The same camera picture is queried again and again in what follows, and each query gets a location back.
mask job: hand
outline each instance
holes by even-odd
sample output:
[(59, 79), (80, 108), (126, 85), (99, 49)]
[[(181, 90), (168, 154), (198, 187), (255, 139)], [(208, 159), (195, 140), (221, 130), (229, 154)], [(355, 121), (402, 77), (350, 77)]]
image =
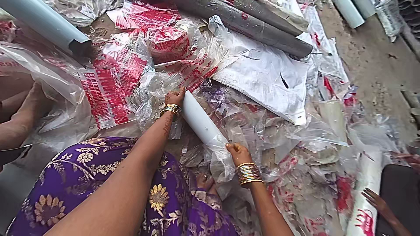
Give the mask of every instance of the hand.
[(175, 104), (182, 107), (182, 102), (184, 101), (185, 96), (185, 88), (181, 87), (179, 92), (170, 91), (165, 96), (165, 105), (167, 104)]
[(372, 190), (365, 188), (362, 195), (366, 197), (366, 200), (374, 206), (378, 212), (390, 223), (395, 223), (397, 219), (394, 213), (389, 208), (388, 204), (379, 195), (374, 193)]
[(420, 174), (420, 156), (417, 154), (395, 154), (394, 158), (404, 159), (408, 164)]
[(235, 166), (242, 163), (253, 162), (248, 149), (238, 143), (226, 144), (226, 149), (232, 154)]

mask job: white pvc pipe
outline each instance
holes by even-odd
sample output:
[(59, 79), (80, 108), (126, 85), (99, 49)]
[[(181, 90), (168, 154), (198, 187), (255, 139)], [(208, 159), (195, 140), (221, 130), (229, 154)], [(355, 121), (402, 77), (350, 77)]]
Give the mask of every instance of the white pvc pipe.
[(182, 116), (206, 148), (211, 150), (210, 171), (217, 182), (227, 182), (234, 176), (235, 165), (225, 145), (228, 140), (222, 135), (194, 96), (185, 92)]
[(333, 0), (333, 2), (352, 29), (365, 22), (351, 0)]
[(367, 19), (376, 13), (375, 7), (371, 0), (353, 0), (360, 14)]

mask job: pipe stack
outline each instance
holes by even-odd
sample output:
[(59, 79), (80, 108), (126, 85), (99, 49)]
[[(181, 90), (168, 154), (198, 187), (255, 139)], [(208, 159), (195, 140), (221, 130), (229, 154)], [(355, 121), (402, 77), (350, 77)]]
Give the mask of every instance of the pipe stack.
[(414, 37), (420, 41), (420, 0), (399, 0), (398, 7)]

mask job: dirt floor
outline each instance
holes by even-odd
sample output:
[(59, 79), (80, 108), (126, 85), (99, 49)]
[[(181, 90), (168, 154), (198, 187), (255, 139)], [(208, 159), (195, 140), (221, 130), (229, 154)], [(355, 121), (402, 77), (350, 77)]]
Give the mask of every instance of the dirt floor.
[(412, 141), (417, 128), (400, 90), (420, 92), (420, 63), (414, 53), (402, 38), (390, 43), (376, 15), (351, 29), (335, 8), (325, 5), (318, 12), (327, 36), (337, 39), (339, 55), (350, 80), (359, 86), (366, 111), (394, 118), (401, 141)]

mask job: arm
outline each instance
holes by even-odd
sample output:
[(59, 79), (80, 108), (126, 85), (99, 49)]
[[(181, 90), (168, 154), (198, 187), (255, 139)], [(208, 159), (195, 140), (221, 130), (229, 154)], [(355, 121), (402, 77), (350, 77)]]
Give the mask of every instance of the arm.
[[(182, 104), (184, 89), (166, 103)], [(153, 175), (159, 166), (174, 114), (166, 112), (136, 142), (106, 182), (51, 228), (46, 236), (135, 235), (143, 220)]]
[(388, 222), (397, 236), (411, 236), (411, 233), (401, 224), (387, 203), (379, 195), (367, 188), (362, 192), (362, 195), (378, 210), (379, 214)]
[[(232, 154), (235, 166), (242, 163), (253, 162), (248, 149), (240, 144), (226, 144), (226, 148)], [(261, 230), (264, 236), (293, 236), (293, 233), (282, 214), (277, 210), (273, 200), (268, 194), (265, 183), (251, 182), (246, 184), (251, 190), (252, 198), (260, 220)]]

